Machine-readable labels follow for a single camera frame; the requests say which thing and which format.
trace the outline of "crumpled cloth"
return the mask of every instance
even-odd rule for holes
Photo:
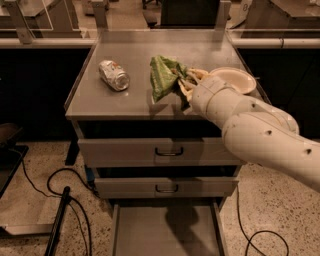
[[[181,109],[187,108],[189,103],[178,85],[179,78],[185,79],[187,77],[187,66],[161,55],[152,57],[150,66],[150,82],[154,102],[156,103],[169,93],[174,92],[182,100]]]

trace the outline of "crushed can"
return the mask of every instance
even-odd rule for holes
[[[116,91],[123,91],[129,87],[130,77],[128,73],[113,60],[101,61],[99,73],[102,80]]]

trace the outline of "plate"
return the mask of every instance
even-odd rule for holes
[[[214,69],[209,74],[219,76],[241,94],[248,94],[257,86],[254,77],[241,69],[223,67]]]

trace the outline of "terrazzo floor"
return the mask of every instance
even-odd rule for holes
[[[55,170],[65,167],[69,143],[24,144],[29,146],[25,156],[27,174],[39,190],[50,194],[46,187],[47,179]],[[85,178],[81,154],[72,168]],[[109,255],[112,215],[108,204],[89,192],[71,172],[57,174],[50,184],[57,192],[61,192],[65,186],[71,187],[71,196],[83,205],[90,221],[93,255]],[[320,255],[320,194],[280,172],[253,164],[241,168],[239,191],[241,221],[248,236],[256,231],[271,230],[286,240],[289,255]],[[237,219],[236,199],[235,191],[221,210],[230,256],[245,255],[247,244]],[[0,223],[53,223],[59,202],[59,199],[47,198],[35,191],[20,166],[0,200]],[[74,209],[86,234],[84,217],[76,205]],[[44,255],[48,240],[48,237],[2,239],[0,255]],[[260,234],[253,242],[265,255],[286,255],[284,243],[273,234]],[[70,207],[66,210],[56,255],[85,255],[83,236],[76,215]],[[248,255],[260,254],[250,248]]]

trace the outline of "drawer handle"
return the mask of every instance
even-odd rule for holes
[[[155,153],[158,156],[181,156],[183,154],[183,147],[180,148],[180,152],[175,152],[175,153],[161,153],[159,152],[159,149],[155,149]]]
[[[156,185],[156,191],[158,193],[176,193],[176,192],[178,192],[178,190],[179,190],[179,185],[178,184],[176,184],[174,189],[159,189],[158,185]]]

